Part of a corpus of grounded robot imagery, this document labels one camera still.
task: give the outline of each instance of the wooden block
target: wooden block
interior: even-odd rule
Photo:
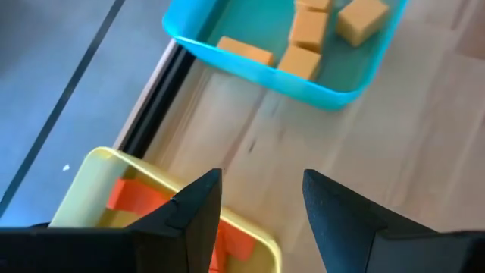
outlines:
[[[223,231],[227,253],[239,261],[247,261],[255,248],[255,238],[224,221],[219,223],[219,228]]]
[[[295,0],[297,11],[318,11],[330,13],[331,0]]]
[[[281,59],[278,69],[305,80],[313,80],[321,55],[290,45]]]
[[[274,63],[273,53],[226,36],[222,36],[217,47],[269,66]]]
[[[132,212],[124,212],[121,210],[105,209],[101,218],[99,218],[97,228],[125,228],[134,223],[141,216]]]
[[[212,251],[211,264],[209,270],[216,270],[220,273],[226,272],[226,246],[224,243],[224,232],[222,229],[217,230],[214,250]]]
[[[169,200],[163,193],[137,179],[118,179],[106,207],[145,216]]]
[[[383,27],[388,13],[389,7],[380,0],[354,0],[339,12],[336,32],[359,46]]]
[[[296,11],[289,33],[289,43],[320,53],[327,28],[328,14],[316,11]]]

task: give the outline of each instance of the light wood surface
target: light wood surface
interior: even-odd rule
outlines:
[[[485,4],[412,0],[372,86],[328,112],[196,62],[146,160],[273,234],[284,272],[322,272],[302,198],[315,168],[438,231],[485,228]]]

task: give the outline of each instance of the yellow tray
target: yellow tray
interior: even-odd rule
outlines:
[[[170,195],[186,185],[143,160],[99,147],[84,159],[50,227],[95,227],[105,211],[114,182],[129,173],[130,169],[141,173],[146,178],[142,179],[144,183]],[[254,237],[257,242],[248,261],[229,258],[228,273],[281,272],[281,250],[268,233],[226,208],[221,209],[221,219]]]

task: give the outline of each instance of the red block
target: red block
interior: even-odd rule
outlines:
[[[224,221],[219,223],[219,228],[223,230],[227,253],[239,261],[247,261],[255,248],[255,238]]]
[[[215,239],[214,250],[212,250],[211,264],[209,265],[209,272],[215,270],[219,273],[226,272],[226,250],[224,244],[224,232],[219,228]]]
[[[162,193],[137,179],[117,179],[106,207],[145,216],[168,201]]]

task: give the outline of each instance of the yellow wooden block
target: yellow wooden block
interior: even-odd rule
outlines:
[[[319,11],[327,12],[331,11],[331,0],[295,0],[296,9],[306,11]]]
[[[253,45],[248,45],[244,42],[231,39],[226,36],[222,36],[222,38],[219,40],[219,43],[217,44],[217,47],[219,49],[227,50],[228,52],[241,55],[262,64],[272,66],[274,63],[273,53],[264,49],[259,49]]]
[[[281,59],[278,69],[305,80],[313,80],[318,70],[321,55],[290,45]]]
[[[388,13],[389,7],[380,0],[354,0],[339,12],[336,32],[359,46],[382,28]]]
[[[328,14],[316,11],[296,11],[289,33],[289,43],[320,53],[327,28]]]

